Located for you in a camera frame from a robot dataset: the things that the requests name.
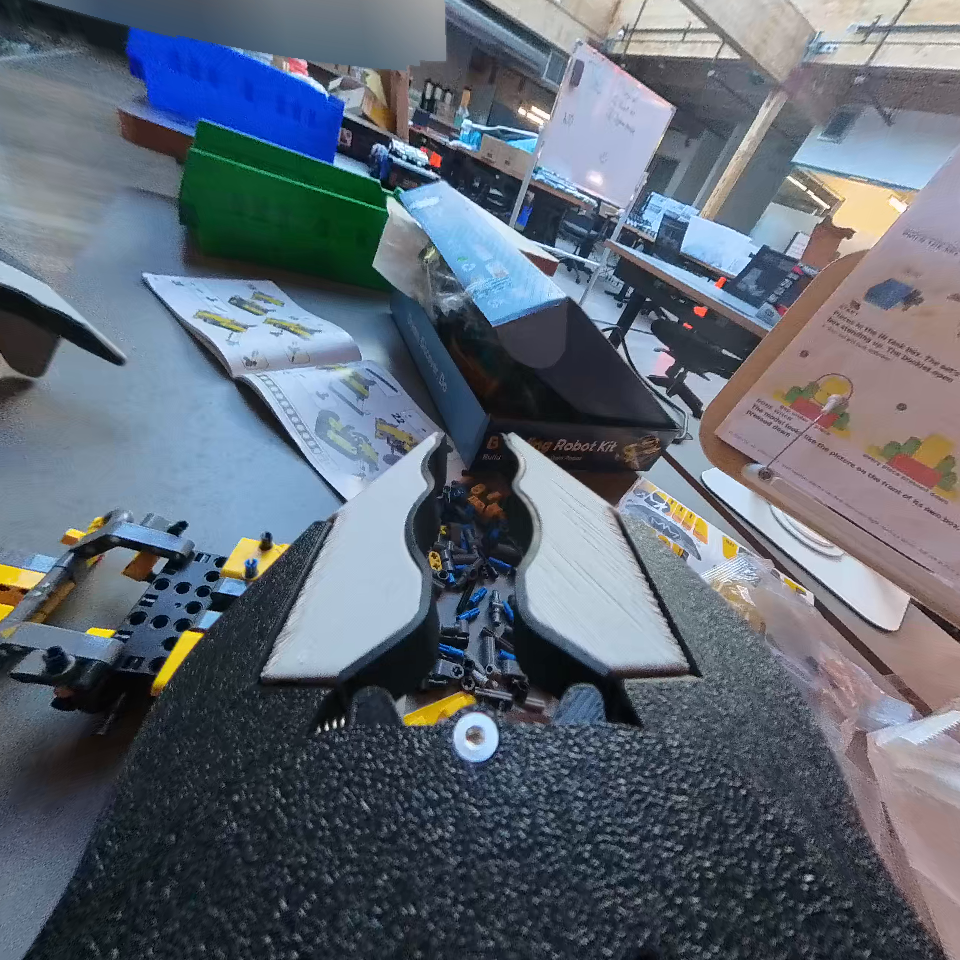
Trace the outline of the white whiteboard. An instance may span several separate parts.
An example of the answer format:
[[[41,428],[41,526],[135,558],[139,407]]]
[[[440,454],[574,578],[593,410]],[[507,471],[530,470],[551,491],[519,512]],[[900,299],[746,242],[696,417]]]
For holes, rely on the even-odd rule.
[[[534,168],[623,210],[675,115],[673,103],[580,40],[537,140]]]

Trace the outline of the white stand base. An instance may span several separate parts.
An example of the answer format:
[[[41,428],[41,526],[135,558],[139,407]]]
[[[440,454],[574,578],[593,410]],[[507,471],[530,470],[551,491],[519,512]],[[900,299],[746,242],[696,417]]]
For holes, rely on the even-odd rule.
[[[717,468],[702,484],[846,606],[886,633],[900,630],[910,596],[843,549]]]

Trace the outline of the black office chair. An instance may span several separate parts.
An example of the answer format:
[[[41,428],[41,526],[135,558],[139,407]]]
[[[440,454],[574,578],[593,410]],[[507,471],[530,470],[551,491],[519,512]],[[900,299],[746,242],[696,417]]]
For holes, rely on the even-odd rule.
[[[651,322],[652,335],[673,363],[666,373],[649,375],[648,380],[662,388],[667,397],[679,397],[696,420],[702,419],[704,405],[690,389],[689,375],[729,380],[762,342],[760,336],[735,323],[702,320],[694,327],[669,318]]]

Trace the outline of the blue plastic bin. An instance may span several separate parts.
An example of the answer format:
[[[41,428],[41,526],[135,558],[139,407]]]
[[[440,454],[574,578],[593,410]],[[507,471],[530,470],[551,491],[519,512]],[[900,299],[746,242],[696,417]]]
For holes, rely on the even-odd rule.
[[[126,53],[154,109],[335,161],[344,103],[305,79],[226,46],[137,28]]]

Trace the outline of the clear plastic bag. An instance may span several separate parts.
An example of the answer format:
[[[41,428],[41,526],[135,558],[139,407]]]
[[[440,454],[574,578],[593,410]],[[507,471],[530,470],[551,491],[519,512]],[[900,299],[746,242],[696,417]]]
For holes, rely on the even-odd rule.
[[[702,579],[783,654],[811,654],[830,637],[830,625],[816,609],[813,595],[771,561],[741,553],[703,573]]]
[[[794,591],[775,581],[750,593],[894,883],[947,958],[958,958],[958,710],[920,716],[842,654],[833,628]]]

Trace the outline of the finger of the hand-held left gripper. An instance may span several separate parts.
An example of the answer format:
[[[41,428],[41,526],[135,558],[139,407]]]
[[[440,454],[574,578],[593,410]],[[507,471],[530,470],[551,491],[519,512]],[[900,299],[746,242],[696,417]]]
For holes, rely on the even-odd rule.
[[[126,355],[33,271],[1,260],[1,366],[4,379],[43,378],[62,342],[114,366]]]

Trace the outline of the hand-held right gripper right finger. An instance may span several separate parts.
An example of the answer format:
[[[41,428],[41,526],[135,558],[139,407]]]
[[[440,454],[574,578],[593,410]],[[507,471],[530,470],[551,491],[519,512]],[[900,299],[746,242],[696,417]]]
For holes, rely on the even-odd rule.
[[[604,679],[690,675],[616,508],[517,434],[512,490],[532,539],[515,575],[516,610],[535,636]]]

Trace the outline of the dark blue cardboard box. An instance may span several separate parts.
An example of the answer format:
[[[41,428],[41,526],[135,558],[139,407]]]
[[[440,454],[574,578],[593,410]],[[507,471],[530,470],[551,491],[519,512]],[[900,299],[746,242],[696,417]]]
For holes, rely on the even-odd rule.
[[[575,474],[648,472],[678,422],[513,236],[436,182],[401,194],[374,257],[453,448],[492,471],[516,434]]]

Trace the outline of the wooden post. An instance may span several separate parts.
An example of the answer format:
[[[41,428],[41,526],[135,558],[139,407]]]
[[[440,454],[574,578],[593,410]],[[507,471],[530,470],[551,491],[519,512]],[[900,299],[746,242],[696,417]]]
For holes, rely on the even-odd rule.
[[[712,192],[703,203],[700,213],[702,219],[709,221],[717,219],[757,151],[762,147],[763,140],[783,111],[788,97],[788,91],[784,86],[780,86],[766,97]]]

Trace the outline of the grey background desk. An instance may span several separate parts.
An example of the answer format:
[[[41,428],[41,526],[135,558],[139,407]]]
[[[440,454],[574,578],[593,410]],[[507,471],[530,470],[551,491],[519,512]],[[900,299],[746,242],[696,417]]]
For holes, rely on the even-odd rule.
[[[760,308],[750,306],[728,292],[726,288],[718,288],[706,278],[690,270],[674,266],[612,239],[606,240],[604,246],[608,252],[629,262],[645,274],[664,282],[678,295],[695,305],[704,306],[761,338],[767,336],[781,321],[779,315],[774,315],[774,318],[762,316]]]

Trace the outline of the wooden display board with sheet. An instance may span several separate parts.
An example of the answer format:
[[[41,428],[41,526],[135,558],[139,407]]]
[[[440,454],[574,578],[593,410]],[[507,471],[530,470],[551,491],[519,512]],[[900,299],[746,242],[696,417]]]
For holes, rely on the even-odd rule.
[[[704,456],[959,618],[959,159],[810,283],[706,408]]]

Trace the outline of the green plastic bin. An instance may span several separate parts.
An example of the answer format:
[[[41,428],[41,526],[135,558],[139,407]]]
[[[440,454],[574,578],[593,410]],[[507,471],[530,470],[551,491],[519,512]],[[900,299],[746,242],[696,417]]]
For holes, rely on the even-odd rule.
[[[366,174],[199,121],[178,219],[206,257],[387,292],[374,260],[388,196]]]

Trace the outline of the yellow sticker sheet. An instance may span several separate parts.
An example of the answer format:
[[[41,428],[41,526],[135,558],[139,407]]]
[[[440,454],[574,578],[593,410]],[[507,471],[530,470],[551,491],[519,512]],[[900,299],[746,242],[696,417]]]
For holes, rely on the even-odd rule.
[[[690,570],[732,604],[747,603],[751,588],[776,581],[801,603],[815,606],[809,590],[648,479],[636,480],[618,509],[654,530]]]

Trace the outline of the pile of small brick parts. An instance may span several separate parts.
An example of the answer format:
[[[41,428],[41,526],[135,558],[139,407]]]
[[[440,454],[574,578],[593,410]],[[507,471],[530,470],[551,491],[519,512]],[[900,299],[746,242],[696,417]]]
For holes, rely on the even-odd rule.
[[[416,691],[423,702],[462,693],[497,714],[542,719],[551,700],[534,689],[515,649],[523,550],[509,499],[504,481],[470,474],[450,479],[438,496],[438,533],[428,550],[438,654]]]

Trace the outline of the white instruction booklet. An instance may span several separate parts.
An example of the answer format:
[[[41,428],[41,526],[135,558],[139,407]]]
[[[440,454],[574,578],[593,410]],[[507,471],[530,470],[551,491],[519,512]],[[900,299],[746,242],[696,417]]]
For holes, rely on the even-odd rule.
[[[275,283],[150,272],[142,280],[234,382],[266,403],[343,500],[438,431],[351,334]]]

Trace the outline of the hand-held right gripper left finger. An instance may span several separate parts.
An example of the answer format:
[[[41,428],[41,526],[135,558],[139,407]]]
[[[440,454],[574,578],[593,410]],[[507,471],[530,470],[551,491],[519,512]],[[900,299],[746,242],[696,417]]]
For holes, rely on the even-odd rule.
[[[265,685],[346,685],[426,623],[432,577],[415,518],[446,436],[431,434],[344,504],[262,668]]]

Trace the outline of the yellow toy brick vehicle model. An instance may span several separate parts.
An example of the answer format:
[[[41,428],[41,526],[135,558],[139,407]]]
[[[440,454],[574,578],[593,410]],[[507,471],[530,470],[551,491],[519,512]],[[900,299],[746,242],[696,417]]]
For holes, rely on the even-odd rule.
[[[269,532],[227,554],[196,547],[186,521],[157,513],[136,521],[112,510],[68,529],[57,556],[2,549],[2,672],[52,691],[52,709],[114,718],[147,705],[215,623],[289,549]],[[142,587],[118,626],[77,629],[52,621],[110,553]]]

